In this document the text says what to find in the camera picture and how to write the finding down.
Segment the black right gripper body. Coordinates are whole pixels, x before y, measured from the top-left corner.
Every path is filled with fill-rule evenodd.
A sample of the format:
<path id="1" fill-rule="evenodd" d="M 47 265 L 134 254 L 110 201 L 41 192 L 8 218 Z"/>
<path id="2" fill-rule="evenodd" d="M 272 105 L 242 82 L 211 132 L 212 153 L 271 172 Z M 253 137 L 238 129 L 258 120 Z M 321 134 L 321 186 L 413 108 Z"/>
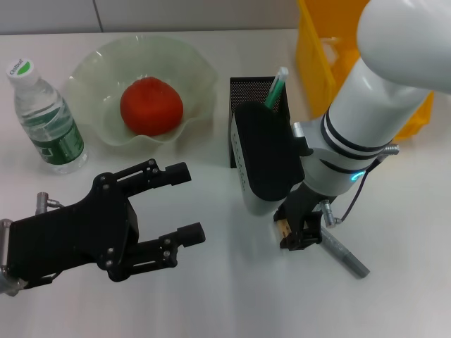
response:
<path id="1" fill-rule="evenodd" d="M 305 183 L 288 194 L 280 212 L 286 219 L 291 230 L 301 230 L 304 227 L 305 218 L 310 215 L 316 205 L 323 200 L 323 196 Z"/>

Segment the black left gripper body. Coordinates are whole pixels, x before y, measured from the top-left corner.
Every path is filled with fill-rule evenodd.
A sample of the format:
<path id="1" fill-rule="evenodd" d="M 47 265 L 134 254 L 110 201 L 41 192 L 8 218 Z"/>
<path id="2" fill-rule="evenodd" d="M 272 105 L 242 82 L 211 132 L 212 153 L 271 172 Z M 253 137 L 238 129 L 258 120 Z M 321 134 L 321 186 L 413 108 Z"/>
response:
<path id="1" fill-rule="evenodd" d="M 131 177 L 99 176 L 76 204 L 12 222 L 8 273 L 36 285 L 47 275 L 84 264 L 116 268 L 127 247 L 137 243 L 137 216 L 128 200 L 136 193 Z"/>

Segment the tan eraser block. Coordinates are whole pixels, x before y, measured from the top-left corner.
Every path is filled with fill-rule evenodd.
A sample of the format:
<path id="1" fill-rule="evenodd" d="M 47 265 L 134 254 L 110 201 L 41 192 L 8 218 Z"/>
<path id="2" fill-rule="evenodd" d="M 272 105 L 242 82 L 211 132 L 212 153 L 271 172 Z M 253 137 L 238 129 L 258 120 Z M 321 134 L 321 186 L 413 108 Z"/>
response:
<path id="1" fill-rule="evenodd" d="M 288 247 L 288 237 L 291 234 L 291 229 L 288 225 L 288 221 L 286 219 L 277 220 L 276 226 L 281 237 L 280 248 L 286 249 Z"/>

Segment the grey marker pen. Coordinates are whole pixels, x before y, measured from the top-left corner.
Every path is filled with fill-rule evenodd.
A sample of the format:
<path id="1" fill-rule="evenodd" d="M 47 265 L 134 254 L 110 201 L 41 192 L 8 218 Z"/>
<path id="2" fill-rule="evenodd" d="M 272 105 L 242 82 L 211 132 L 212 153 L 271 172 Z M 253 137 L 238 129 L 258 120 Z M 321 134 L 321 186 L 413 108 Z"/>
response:
<path id="1" fill-rule="evenodd" d="M 356 277 L 363 279 L 370 270 L 325 227 L 321 228 L 321 246 Z"/>

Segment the red tomato-shaped toy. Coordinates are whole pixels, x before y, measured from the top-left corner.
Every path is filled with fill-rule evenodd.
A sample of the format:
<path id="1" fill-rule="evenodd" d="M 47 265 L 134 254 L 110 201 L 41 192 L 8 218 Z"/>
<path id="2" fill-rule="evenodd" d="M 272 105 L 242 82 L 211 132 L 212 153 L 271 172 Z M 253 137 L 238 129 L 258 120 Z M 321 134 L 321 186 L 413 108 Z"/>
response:
<path id="1" fill-rule="evenodd" d="M 135 134 L 148 137 L 170 132 L 182 121 L 183 102 L 169 84 L 145 77 L 132 83 L 120 99 L 121 118 Z"/>

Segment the clear green-label water bottle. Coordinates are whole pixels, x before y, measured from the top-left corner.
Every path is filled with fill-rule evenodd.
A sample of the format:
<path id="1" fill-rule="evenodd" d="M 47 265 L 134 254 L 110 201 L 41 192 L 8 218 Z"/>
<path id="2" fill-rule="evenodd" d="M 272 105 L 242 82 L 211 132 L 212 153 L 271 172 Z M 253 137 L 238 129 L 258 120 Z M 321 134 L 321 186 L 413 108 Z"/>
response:
<path id="1" fill-rule="evenodd" d="M 72 173 L 86 164 L 87 147 L 59 90 L 28 58 L 12 61 L 6 76 L 18 121 L 41 159 L 58 174 Z"/>

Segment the green utility knife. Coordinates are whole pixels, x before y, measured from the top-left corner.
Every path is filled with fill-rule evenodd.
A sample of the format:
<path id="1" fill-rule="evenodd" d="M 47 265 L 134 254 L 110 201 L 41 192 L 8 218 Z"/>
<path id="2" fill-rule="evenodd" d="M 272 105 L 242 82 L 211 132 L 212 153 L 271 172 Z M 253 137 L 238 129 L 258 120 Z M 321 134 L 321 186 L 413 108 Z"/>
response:
<path id="1" fill-rule="evenodd" d="M 264 105 L 272 109 L 282 92 L 285 82 L 288 78 L 289 70 L 286 67 L 279 67 L 277 75 L 274 77 L 274 80 L 271 84 L 271 87 L 268 91 L 268 95 L 264 102 Z"/>

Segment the black mesh pen holder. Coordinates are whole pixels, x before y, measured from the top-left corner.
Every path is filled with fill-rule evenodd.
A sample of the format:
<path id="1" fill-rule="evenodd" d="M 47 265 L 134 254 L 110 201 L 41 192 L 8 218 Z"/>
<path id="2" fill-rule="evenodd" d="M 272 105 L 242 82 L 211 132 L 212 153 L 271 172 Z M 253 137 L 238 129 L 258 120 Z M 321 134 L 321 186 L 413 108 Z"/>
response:
<path id="1" fill-rule="evenodd" d="M 275 77 L 231 77 L 228 114 L 228 154 L 230 168 L 236 168 L 231 141 L 231 125 L 235 109 L 246 101 L 264 103 Z"/>

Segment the pale green glass fruit plate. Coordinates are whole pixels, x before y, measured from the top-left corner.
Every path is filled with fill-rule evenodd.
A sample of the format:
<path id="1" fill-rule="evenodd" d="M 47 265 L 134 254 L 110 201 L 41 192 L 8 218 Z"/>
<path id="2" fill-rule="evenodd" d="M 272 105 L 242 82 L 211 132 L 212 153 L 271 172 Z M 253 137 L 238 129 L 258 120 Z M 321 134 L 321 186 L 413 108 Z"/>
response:
<path id="1" fill-rule="evenodd" d="M 138 135 L 121 118 L 120 99 L 135 81 L 155 77 L 172 86 L 183 102 L 180 124 L 159 136 Z M 125 146 L 174 142 L 185 128 L 208 120 L 216 103 L 218 73 L 192 45 L 158 35 L 113 40 L 86 56 L 63 86 L 62 95 L 77 124 L 103 143 Z"/>

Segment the yellow plastic bin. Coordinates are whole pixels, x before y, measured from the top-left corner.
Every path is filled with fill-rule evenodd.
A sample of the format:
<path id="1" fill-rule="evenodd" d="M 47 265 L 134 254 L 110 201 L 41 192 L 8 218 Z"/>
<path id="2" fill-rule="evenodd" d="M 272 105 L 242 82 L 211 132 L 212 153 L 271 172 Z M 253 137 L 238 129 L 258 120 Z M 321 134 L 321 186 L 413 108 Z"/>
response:
<path id="1" fill-rule="evenodd" d="M 359 58 L 357 27 L 370 0 L 297 0 L 299 25 L 296 64 L 311 109 L 324 115 Z M 329 66 L 319 41 L 341 37 L 342 58 Z"/>

